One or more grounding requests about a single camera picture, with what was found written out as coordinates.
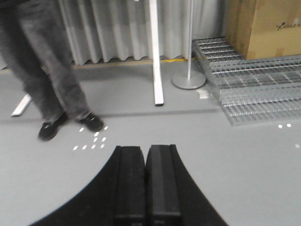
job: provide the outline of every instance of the person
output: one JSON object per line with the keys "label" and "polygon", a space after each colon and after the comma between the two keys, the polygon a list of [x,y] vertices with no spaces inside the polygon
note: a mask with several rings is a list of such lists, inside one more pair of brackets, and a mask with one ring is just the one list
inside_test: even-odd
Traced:
{"label": "person", "polygon": [[41,140],[51,140],[69,119],[102,129],[72,70],[56,1],[0,0],[0,52],[42,114]]}

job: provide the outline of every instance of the yellow floor line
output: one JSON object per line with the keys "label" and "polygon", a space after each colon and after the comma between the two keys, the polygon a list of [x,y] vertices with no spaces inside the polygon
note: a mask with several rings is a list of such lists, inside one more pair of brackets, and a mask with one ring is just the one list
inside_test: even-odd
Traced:
{"label": "yellow floor line", "polygon": [[[170,59],[170,60],[161,60],[162,63],[172,63],[172,62],[184,62],[188,59]],[[150,65],[152,60],[138,60],[138,61],[127,61],[127,62],[114,62],[114,63],[100,63],[100,64],[90,64],[90,65],[75,65],[75,69],[81,68],[101,68],[101,67],[115,67],[115,66],[133,66],[133,65]],[[9,69],[0,70],[0,73],[7,73]]]}

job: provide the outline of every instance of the cardboard box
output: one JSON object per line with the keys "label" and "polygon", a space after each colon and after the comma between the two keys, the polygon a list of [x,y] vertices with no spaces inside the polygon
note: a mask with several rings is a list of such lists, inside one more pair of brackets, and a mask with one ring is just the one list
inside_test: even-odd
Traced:
{"label": "cardboard box", "polygon": [[301,0],[230,0],[226,40],[246,59],[301,54]]}

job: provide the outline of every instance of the round stand base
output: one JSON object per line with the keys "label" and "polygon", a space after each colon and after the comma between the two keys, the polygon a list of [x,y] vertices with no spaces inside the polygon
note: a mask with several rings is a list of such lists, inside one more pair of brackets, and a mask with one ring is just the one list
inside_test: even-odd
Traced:
{"label": "round stand base", "polygon": [[206,82],[206,76],[197,71],[191,71],[190,79],[187,78],[187,71],[176,73],[171,82],[180,89],[197,89],[202,87]]}

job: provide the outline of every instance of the printed logo on box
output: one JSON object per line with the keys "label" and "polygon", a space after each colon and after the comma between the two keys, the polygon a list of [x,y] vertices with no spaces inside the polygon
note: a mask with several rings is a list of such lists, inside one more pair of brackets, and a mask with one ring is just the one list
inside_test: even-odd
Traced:
{"label": "printed logo on box", "polygon": [[283,22],[281,25],[277,25],[276,27],[278,28],[278,31],[280,31],[288,28],[301,27],[301,24],[299,22],[294,24],[286,24],[286,22]]}

